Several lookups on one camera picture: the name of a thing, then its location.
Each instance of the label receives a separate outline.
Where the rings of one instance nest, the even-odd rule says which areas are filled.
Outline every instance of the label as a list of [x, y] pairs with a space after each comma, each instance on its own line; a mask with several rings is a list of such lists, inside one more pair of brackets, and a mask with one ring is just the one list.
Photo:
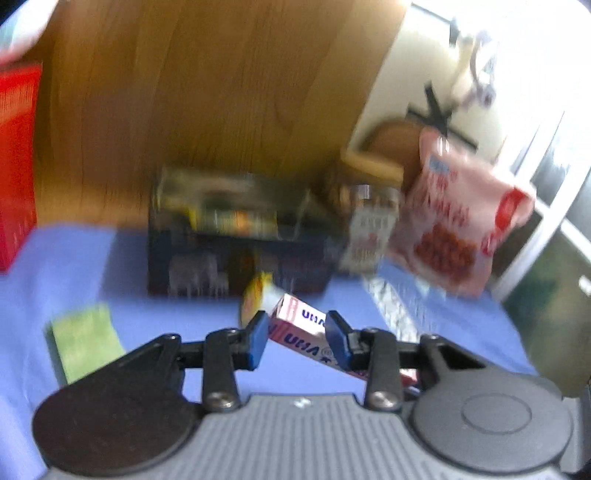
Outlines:
[[362, 273], [378, 268], [397, 220], [397, 210], [357, 208], [349, 224], [349, 245], [340, 262], [340, 269]]

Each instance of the snack bag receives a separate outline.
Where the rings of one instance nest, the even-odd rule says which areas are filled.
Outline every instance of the snack bag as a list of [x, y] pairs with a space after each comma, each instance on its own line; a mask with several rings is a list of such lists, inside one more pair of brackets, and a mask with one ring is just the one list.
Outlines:
[[447, 291], [478, 296], [492, 256], [534, 207], [532, 186], [451, 145], [432, 128], [420, 137], [422, 171], [404, 204], [388, 256]]

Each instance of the green sponge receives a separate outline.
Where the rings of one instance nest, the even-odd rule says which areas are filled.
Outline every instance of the green sponge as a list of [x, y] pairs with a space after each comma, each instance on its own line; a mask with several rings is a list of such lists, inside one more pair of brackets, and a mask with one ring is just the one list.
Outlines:
[[125, 354], [106, 305], [55, 320], [51, 332], [69, 384]]

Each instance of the wood grain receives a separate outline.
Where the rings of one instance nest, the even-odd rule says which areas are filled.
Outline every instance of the wood grain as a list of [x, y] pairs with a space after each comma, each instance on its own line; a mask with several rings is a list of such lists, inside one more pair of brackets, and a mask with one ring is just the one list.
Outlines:
[[314, 182], [347, 144], [407, 3], [61, 2], [28, 55], [44, 62], [41, 223], [144, 225], [163, 164]]

